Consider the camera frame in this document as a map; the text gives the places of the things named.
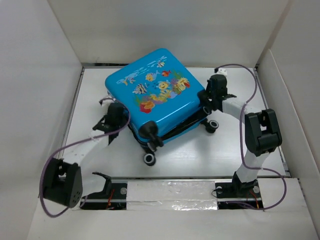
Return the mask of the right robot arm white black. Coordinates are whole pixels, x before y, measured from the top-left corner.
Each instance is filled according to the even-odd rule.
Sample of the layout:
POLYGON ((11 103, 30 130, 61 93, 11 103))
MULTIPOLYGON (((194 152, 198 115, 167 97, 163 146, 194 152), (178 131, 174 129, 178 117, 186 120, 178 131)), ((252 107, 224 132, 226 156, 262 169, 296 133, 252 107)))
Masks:
POLYGON ((203 111, 210 115, 220 111, 239 121, 241 165, 230 185, 217 194, 219 198, 241 198, 257 183, 258 172, 270 153, 282 144, 277 115, 272 109, 259 110, 228 93, 227 78, 215 74, 207 80, 205 90, 198 93, 203 111))

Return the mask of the blue kids suitcase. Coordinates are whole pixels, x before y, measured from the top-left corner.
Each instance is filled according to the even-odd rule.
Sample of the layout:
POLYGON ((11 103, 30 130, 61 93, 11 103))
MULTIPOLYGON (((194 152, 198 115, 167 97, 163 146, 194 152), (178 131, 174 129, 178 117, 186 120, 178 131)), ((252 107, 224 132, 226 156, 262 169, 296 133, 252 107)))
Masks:
POLYGON ((202 124, 209 134, 219 127, 209 120, 206 90, 167 49, 159 48, 105 79, 108 94, 130 113, 128 124, 144 149, 143 161, 156 163, 155 152, 165 143, 202 124))

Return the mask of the metal base rail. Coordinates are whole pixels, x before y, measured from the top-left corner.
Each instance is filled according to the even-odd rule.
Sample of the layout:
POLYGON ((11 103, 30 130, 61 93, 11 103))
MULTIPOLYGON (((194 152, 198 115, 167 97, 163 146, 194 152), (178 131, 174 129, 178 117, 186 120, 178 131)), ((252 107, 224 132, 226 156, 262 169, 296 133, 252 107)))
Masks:
POLYGON ((257 182, 237 193, 230 180, 133 180, 107 182, 82 198, 82 210, 214 211, 263 207, 257 182))

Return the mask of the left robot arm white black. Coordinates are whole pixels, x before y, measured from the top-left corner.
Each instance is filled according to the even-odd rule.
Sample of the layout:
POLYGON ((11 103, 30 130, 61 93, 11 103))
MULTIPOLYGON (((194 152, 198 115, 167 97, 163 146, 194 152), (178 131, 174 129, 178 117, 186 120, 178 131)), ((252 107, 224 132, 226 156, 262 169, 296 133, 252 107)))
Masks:
POLYGON ((129 110, 120 102, 112 102, 107 113, 92 128, 88 138, 57 149, 47 159, 39 182, 39 200, 43 211, 51 218, 59 214, 50 213, 45 200, 72 209, 84 196, 92 191, 100 198, 111 194, 111 178, 100 172, 83 179, 82 169, 96 154, 107 147, 131 120, 129 110))

